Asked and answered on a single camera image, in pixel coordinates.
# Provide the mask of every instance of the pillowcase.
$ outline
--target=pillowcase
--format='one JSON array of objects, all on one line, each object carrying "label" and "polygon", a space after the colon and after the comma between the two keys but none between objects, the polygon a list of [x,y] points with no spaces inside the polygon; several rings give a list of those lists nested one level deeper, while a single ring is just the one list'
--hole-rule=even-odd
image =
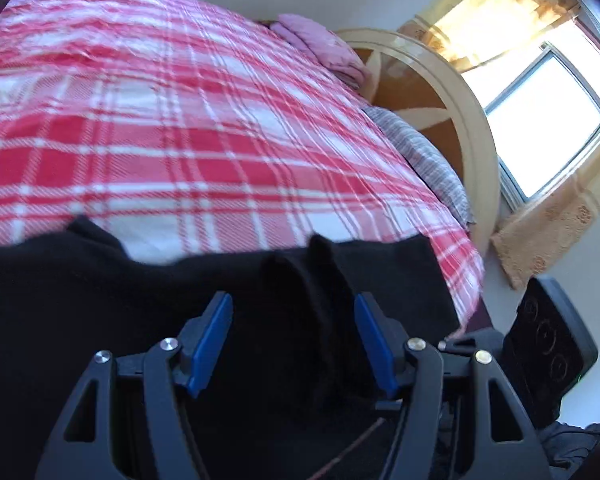
[{"label": "pillowcase", "polygon": [[360,86],[370,76],[368,68],[347,42],[320,23],[298,14],[280,14],[278,21],[300,38],[328,70],[345,73]]},{"label": "pillowcase", "polygon": [[393,112],[377,106],[365,114],[382,130],[430,190],[451,211],[465,231],[474,224],[471,202],[458,175],[438,149]]}]

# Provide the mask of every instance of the blue lever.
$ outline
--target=blue lever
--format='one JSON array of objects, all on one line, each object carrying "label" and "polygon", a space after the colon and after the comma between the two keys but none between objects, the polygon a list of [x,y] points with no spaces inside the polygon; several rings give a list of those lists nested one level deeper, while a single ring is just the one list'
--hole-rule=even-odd
[{"label": "blue lever", "polygon": [[196,398],[208,386],[233,318],[231,296],[216,292],[202,316],[189,319],[178,334],[182,351],[174,378],[191,397]]},{"label": "blue lever", "polygon": [[398,321],[384,315],[369,292],[356,296],[353,314],[376,383],[389,399],[395,399],[400,390],[397,376],[406,368],[407,333]]}]

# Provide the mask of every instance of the gray striped pillow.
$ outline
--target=gray striped pillow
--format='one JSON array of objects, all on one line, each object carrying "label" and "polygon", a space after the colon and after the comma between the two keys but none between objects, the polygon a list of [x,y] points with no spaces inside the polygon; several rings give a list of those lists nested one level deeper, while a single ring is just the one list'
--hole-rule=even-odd
[{"label": "gray striped pillow", "polygon": [[365,108],[364,112],[382,130],[438,200],[446,205],[464,230],[468,230],[468,225],[475,223],[469,197],[458,175],[442,153],[427,137],[393,112],[377,106]]}]

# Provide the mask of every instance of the round headboard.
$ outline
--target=round headboard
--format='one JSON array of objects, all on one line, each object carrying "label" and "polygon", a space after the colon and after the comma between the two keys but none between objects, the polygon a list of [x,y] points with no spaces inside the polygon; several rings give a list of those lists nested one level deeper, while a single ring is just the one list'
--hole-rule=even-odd
[{"label": "round headboard", "polygon": [[374,28],[337,34],[371,70],[360,89],[363,97],[400,115],[454,168],[474,210],[472,241],[486,253],[498,216],[500,169],[487,117],[474,93],[445,59],[412,38]]}]

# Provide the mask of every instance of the black cloth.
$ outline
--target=black cloth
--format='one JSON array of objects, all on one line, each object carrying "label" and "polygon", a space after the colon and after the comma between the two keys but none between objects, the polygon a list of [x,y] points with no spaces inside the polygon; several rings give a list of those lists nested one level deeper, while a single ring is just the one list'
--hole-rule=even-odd
[{"label": "black cloth", "polygon": [[600,423],[586,428],[554,422],[538,431],[554,480],[568,480],[600,440]]},{"label": "black cloth", "polygon": [[[217,290],[234,298],[234,323],[189,409],[212,479],[307,478],[378,418],[352,318],[357,293],[370,291],[411,336],[432,343],[459,325],[421,235],[393,244],[314,236],[302,249],[151,266],[79,218],[64,232],[0,247],[0,479],[33,477],[96,351],[148,350]],[[357,460],[367,474],[384,456]],[[352,469],[346,478],[365,477]]]}]

